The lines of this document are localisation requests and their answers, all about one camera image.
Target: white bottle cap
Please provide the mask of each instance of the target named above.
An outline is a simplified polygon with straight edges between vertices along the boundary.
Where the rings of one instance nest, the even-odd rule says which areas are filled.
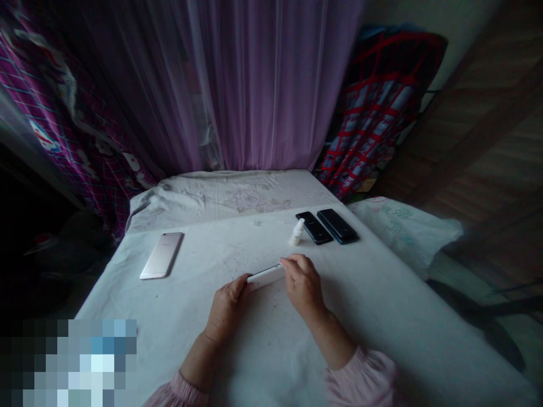
[[[305,222],[305,219],[301,218],[296,224],[296,226],[294,227],[294,230],[296,230],[297,232],[300,232],[304,228],[304,222]]]

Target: wooden panel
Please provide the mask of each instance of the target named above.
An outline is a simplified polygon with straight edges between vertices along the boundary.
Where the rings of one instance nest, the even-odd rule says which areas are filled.
[[[427,185],[428,173],[436,169],[436,164],[503,102],[504,96],[515,90],[543,55],[541,10],[538,0],[504,1],[399,148],[398,156],[388,165],[371,195],[390,195],[389,174],[409,179],[410,193]],[[411,166],[413,160],[417,162],[416,169]],[[411,203],[421,204],[413,199]]]
[[[446,252],[494,287],[543,278],[543,2],[504,1],[377,194],[460,220],[466,234]],[[506,296],[542,294],[534,285]]]
[[[443,206],[453,206],[457,219],[469,229],[536,191],[543,184],[542,129],[543,103],[434,197],[441,206],[431,200],[421,208],[443,217],[449,215]]]

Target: hand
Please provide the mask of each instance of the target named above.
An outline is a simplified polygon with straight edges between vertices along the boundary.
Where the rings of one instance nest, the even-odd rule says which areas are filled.
[[[250,274],[244,274],[217,290],[213,297],[204,336],[215,345],[222,345],[236,329],[251,290],[247,285]]]
[[[311,259],[303,254],[291,254],[279,261],[285,268],[288,298],[305,323],[310,325],[326,316],[328,309],[322,298],[321,277]]]

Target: purple curtain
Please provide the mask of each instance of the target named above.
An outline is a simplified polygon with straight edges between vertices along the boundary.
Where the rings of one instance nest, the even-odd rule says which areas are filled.
[[[134,154],[93,80],[43,8],[0,5],[0,82],[48,157],[105,230],[124,234],[129,199],[156,183]]]
[[[81,43],[93,48],[86,62],[100,64],[141,125],[139,139],[169,175],[311,169],[365,6],[360,0],[79,3],[66,20],[79,25],[74,33],[86,26]]]
[[[182,4],[183,38],[209,82],[226,168],[310,170],[324,143],[365,2]]]

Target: cuff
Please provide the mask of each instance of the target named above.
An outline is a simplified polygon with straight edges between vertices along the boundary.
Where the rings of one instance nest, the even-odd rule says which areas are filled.
[[[390,388],[396,378],[396,364],[384,353],[356,348],[351,360],[339,370],[326,369],[328,377],[347,384],[364,378],[366,386],[374,389]]]
[[[175,372],[170,381],[170,388],[178,399],[183,400],[188,405],[204,406],[208,403],[209,395],[201,392],[186,381],[179,370]]]

